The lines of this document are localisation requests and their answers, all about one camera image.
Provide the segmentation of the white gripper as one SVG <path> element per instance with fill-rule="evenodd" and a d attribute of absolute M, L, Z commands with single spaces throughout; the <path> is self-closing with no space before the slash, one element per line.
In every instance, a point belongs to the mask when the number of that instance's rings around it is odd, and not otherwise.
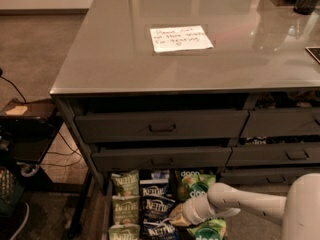
<path fill-rule="evenodd" d="M 178 204 L 169 214 L 169 222 L 178 227 L 198 225 L 207 219 L 216 216 L 215 207 L 212 206 L 207 195 L 189 198 L 183 204 Z"/>

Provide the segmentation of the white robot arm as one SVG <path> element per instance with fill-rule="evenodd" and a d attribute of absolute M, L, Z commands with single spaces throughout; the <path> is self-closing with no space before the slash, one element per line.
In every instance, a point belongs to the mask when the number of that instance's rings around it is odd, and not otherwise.
<path fill-rule="evenodd" d="M 174 226 L 199 225 L 210 218 L 226 218 L 241 210 L 281 226 L 281 240 L 319 240 L 320 174 L 299 177 L 287 196 L 241 191 L 214 183 L 199 197 L 178 204 L 169 215 Z"/>

